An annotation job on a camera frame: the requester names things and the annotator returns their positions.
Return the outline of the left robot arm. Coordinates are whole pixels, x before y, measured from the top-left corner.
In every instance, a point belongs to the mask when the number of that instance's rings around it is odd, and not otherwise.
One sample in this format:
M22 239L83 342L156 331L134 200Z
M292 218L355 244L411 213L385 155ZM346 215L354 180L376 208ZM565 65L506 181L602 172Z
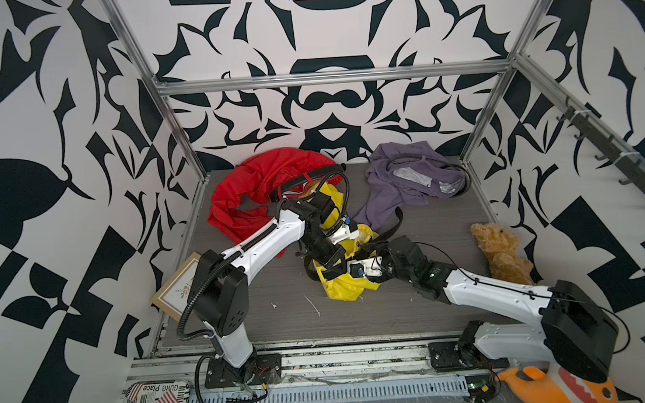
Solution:
M180 341L205 337L232 369L254 357L247 335L249 290L259 272L293 243L302 243L309 259L336 275L347 272L346 250L323 225L337 211L330 195L282 200L277 213L251 237L222 253L201 255L186 306L177 324Z

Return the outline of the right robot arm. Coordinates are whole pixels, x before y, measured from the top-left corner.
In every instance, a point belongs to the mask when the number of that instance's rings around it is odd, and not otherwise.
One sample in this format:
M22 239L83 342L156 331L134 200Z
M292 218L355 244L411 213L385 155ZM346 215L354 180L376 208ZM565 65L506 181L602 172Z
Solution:
M382 276L408 282L432 301L512 319L509 326L483 323L472 331L483 356L555 362L585 381L608 380L620 328L613 313L580 287L563 280L546 287L484 277L451 260L429 259L423 246L402 236L378 249Z

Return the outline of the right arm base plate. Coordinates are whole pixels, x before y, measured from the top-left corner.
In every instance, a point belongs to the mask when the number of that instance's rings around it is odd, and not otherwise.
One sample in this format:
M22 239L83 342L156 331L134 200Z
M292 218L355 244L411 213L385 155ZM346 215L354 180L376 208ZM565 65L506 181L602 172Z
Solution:
M435 342L428 346L430 365L438 373L482 369L489 365L489 359L469 342Z

